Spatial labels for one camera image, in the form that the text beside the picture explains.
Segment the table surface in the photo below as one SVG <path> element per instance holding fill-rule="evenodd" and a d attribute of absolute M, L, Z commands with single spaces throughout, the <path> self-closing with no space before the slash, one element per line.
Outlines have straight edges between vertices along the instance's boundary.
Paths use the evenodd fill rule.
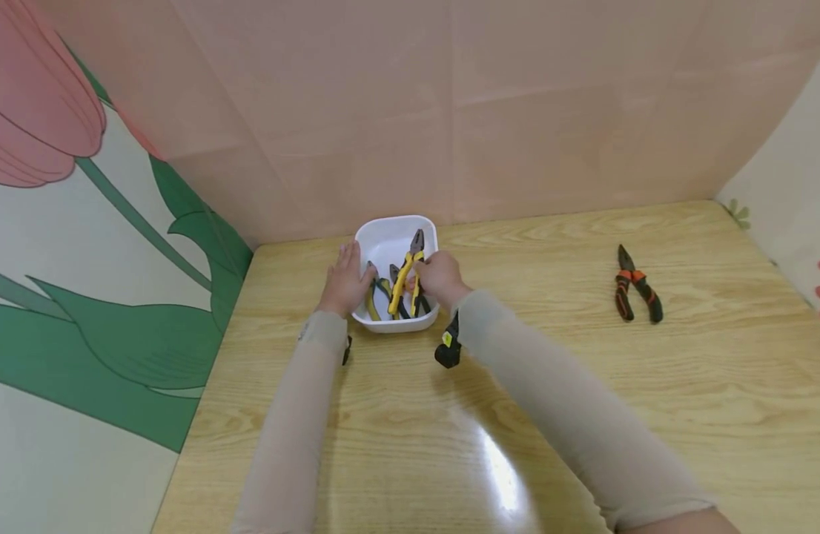
<path fill-rule="evenodd" d="M 749 533 L 820 533 L 820 324 L 719 204 L 438 230 L 468 283 L 568 345 L 678 451 Z M 259 248 L 156 522 L 225 533 L 262 418 L 342 240 Z M 665 320 L 612 302 L 624 243 Z M 320 533 L 602 533 L 525 414 L 425 332 L 352 325 L 325 440 Z"/>

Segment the white plastic container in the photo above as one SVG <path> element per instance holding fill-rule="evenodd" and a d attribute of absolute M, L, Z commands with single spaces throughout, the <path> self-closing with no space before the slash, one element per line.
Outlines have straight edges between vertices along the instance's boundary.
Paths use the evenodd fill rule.
<path fill-rule="evenodd" d="M 377 275 L 389 278 L 389 264 L 394 263 L 399 268 L 404 263 L 406 253 L 410 251 L 410 242 L 416 234 L 416 230 L 422 229 L 425 233 L 425 257 L 437 252 L 437 227 L 427 217 L 422 215 L 401 215 L 400 217 L 387 217 L 385 219 L 370 220 L 360 227 L 356 233 L 356 240 L 360 242 L 360 256 L 362 268 L 365 269 L 368 262 L 377 268 Z M 404 305 L 410 309 L 410 296 L 404 294 Z M 412 319 L 392 320 L 386 309 L 386 295 L 380 291 L 374 293 L 374 304 L 378 314 L 387 320 L 371 320 L 366 309 L 366 304 L 362 303 L 354 311 L 354 319 L 368 330 L 378 334 L 394 334 L 400 332 L 415 332 L 425 330 L 437 320 L 440 305 L 433 297 L 426 295 L 428 303 L 431 304 L 431 313 L 414 317 Z"/>

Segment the beige arm sleeve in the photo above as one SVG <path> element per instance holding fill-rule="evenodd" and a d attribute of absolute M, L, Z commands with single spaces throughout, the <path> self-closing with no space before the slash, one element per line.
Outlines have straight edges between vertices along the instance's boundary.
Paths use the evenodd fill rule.
<path fill-rule="evenodd" d="M 232 534 L 302 534 L 315 527 L 321 445 L 348 322 L 316 311 L 305 322 L 262 434 Z"/>
<path fill-rule="evenodd" d="M 490 293 L 473 291 L 455 308 L 459 341 L 532 417 L 594 495 L 609 529 L 715 506 L 673 451 L 566 349 Z"/>

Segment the green stem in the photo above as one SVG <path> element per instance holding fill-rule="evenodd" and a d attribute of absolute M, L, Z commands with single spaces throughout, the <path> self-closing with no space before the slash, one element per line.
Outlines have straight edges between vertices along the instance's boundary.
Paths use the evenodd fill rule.
<path fill-rule="evenodd" d="M 43 296 L 43 294 L 24 287 L 21 283 L 13 282 L 9 277 L 2 274 L 0 274 L 0 298 L 38 314 L 72 321 L 72 318 L 63 311 L 60 305 Z"/>
<path fill-rule="evenodd" d="M 192 266 L 188 261 L 176 251 L 175 248 L 167 241 L 161 234 L 159 234 L 155 228 L 152 227 L 151 224 L 148 224 L 148 221 L 144 219 L 138 210 L 134 209 L 131 206 L 131 203 L 128 202 L 128 199 L 122 196 L 116 187 L 113 187 L 113 184 L 110 183 L 108 177 L 105 176 L 105 173 L 102 173 L 102 170 L 97 167 L 97 165 L 92 162 L 92 159 L 87 157 L 77 157 L 75 158 L 75 162 L 78 164 L 78 167 L 84 171 L 84 173 L 88 176 L 90 181 L 99 188 L 99 191 L 102 192 L 102 195 L 105 195 L 105 198 L 108 199 L 108 202 L 113 204 L 113 207 L 117 209 L 117 211 L 122 214 L 122 216 L 127 220 L 134 229 L 140 232 L 140 235 L 146 237 L 146 240 L 152 243 L 152 246 L 158 249 L 158 252 L 167 257 L 170 262 L 178 266 L 186 275 L 190 276 L 194 282 L 197 282 L 202 287 L 206 288 L 206 290 L 211 291 L 211 281 L 207 279 L 202 272 L 197 271 L 194 266 Z"/>

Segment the green leaf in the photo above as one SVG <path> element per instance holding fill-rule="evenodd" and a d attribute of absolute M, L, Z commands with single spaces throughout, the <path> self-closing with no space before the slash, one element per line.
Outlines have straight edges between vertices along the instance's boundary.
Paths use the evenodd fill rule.
<path fill-rule="evenodd" d="M 205 386 L 201 386 L 198 388 L 187 388 L 187 389 L 161 389 L 161 388 L 150 388 L 152 392 L 159 393 L 162 395 L 167 395 L 168 397 L 178 397 L 184 399 L 198 399 L 202 397 L 202 392 L 205 390 Z"/>
<path fill-rule="evenodd" d="M 226 326 L 241 292 L 242 282 L 239 277 L 210 258 L 208 265 L 211 266 L 211 314 L 218 329 L 226 332 Z"/>
<path fill-rule="evenodd" d="M 185 442 L 197 405 L 115 375 L 96 359 L 74 323 L 2 304 L 0 383 L 175 452 Z"/>
<path fill-rule="evenodd" d="M 253 252 L 224 219 L 206 212 L 186 214 L 170 225 L 168 233 L 190 237 L 207 257 L 243 280 Z"/>
<path fill-rule="evenodd" d="M 71 316 L 96 358 L 120 377 L 160 389 L 205 386 L 221 338 L 208 311 L 106 303 L 34 282 Z"/>
<path fill-rule="evenodd" d="M 90 85 L 92 85 L 92 90 L 94 90 L 96 92 L 96 96 L 99 97 L 99 100 L 106 103 L 106 105 L 111 106 L 112 108 L 116 109 L 113 106 L 112 101 L 110 100 L 110 96 L 108 96 L 108 92 L 105 90 L 105 88 L 102 86 L 102 84 L 99 83 L 99 80 L 97 80 L 96 77 L 92 75 L 92 73 L 90 72 L 90 69 L 86 67 L 84 62 L 81 61 L 80 58 L 77 55 L 75 55 L 74 51 L 71 48 L 69 48 L 69 45 L 66 44 L 66 43 L 63 43 L 63 44 L 66 45 L 66 48 L 69 50 L 69 53 L 72 54 L 72 57 L 74 58 L 75 62 L 78 63 L 78 66 L 84 72 L 84 75 L 86 76 L 86 78 L 90 81 Z"/>
<path fill-rule="evenodd" d="M 205 212 L 206 207 L 202 199 L 185 183 L 172 165 L 151 154 L 148 155 L 148 161 L 152 164 L 152 174 L 155 174 L 158 192 L 161 193 L 173 217 L 178 219 L 182 215 Z"/>

